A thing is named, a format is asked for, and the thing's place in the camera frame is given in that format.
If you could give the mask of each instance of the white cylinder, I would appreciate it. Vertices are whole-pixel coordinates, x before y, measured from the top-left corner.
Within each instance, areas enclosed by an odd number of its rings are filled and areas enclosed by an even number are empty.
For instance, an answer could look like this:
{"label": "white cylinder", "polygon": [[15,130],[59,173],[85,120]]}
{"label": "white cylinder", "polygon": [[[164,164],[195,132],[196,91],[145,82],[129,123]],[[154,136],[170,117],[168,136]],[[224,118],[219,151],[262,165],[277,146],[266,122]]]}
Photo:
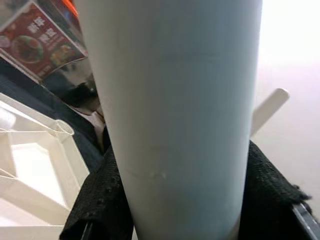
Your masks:
{"label": "white cylinder", "polygon": [[262,0],[77,0],[139,240],[236,239]]}
{"label": "white cylinder", "polygon": [[16,123],[16,116],[0,107],[0,129],[11,130]]}

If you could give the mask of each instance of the white plastic tray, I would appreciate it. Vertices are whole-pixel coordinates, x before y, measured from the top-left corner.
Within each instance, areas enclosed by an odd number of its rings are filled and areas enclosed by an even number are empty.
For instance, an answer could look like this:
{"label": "white plastic tray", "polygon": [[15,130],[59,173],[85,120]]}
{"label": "white plastic tray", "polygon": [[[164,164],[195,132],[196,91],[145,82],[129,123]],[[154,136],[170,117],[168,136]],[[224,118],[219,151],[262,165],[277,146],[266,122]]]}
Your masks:
{"label": "white plastic tray", "polygon": [[89,174],[74,131],[1,93],[0,108],[0,239],[57,240]]}

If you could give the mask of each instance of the white wall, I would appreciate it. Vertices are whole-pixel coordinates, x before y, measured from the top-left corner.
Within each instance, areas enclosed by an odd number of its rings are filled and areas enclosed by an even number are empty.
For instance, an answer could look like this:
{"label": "white wall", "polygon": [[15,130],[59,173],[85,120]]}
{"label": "white wall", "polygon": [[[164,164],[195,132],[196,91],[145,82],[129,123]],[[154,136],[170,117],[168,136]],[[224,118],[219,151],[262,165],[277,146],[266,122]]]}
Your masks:
{"label": "white wall", "polygon": [[275,88],[291,98],[252,140],[320,218],[320,0],[263,4],[256,105]]}

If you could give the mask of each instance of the menu poster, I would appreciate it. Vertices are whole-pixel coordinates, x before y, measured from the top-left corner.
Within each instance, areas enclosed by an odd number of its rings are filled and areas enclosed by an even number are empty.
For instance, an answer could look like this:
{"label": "menu poster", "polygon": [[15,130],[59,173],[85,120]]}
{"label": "menu poster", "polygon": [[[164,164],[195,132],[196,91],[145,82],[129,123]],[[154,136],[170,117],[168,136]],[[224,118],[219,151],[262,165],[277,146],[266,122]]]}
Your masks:
{"label": "menu poster", "polygon": [[40,79],[86,57],[34,3],[1,31],[0,48]]}

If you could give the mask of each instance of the food advertisement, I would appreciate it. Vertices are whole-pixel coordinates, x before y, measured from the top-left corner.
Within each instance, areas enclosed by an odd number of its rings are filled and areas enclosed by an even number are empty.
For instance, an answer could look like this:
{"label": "food advertisement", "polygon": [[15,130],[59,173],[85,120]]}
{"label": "food advertisement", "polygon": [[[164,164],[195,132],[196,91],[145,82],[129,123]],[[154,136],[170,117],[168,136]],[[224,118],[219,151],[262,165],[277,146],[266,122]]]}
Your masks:
{"label": "food advertisement", "polygon": [[1,31],[0,48],[40,79],[67,63],[85,58],[35,3],[24,7]]}

